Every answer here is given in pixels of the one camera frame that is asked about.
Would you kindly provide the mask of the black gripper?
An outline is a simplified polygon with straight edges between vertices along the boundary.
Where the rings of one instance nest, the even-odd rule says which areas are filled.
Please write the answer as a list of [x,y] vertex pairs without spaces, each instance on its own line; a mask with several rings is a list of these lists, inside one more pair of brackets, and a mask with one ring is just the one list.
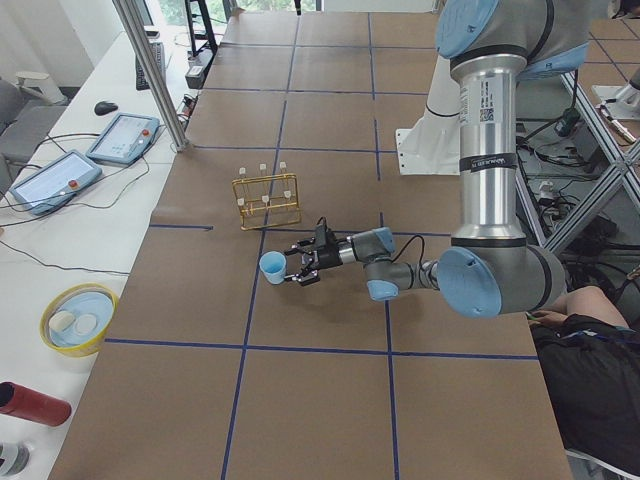
[[285,282],[309,286],[320,281],[319,270],[342,265],[339,254],[339,242],[334,234],[325,237],[315,236],[294,242],[284,254],[305,254],[304,264],[297,273],[286,274]]

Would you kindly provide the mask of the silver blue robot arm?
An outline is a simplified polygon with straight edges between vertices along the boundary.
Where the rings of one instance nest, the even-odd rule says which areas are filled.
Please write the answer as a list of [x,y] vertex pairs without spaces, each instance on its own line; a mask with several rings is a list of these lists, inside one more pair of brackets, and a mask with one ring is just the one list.
[[319,221],[291,247],[292,275],[315,283],[324,269],[362,264],[376,301],[429,288],[466,317],[535,311],[564,287],[555,255],[530,245],[517,223],[516,85],[577,69],[588,49],[590,16],[582,1],[449,1],[436,29],[438,54],[459,87],[455,110],[462,183],[462,224],[436,260],[411,265],[392,257],[388,228],[340,239]]

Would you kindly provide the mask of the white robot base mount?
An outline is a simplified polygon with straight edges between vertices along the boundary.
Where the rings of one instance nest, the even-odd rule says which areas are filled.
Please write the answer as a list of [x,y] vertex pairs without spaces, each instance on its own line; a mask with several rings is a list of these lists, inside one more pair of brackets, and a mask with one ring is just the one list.
[[396,130],[401,175],[459,174],[459,95],[450,61],[438,56],[422,117],[411,129]]

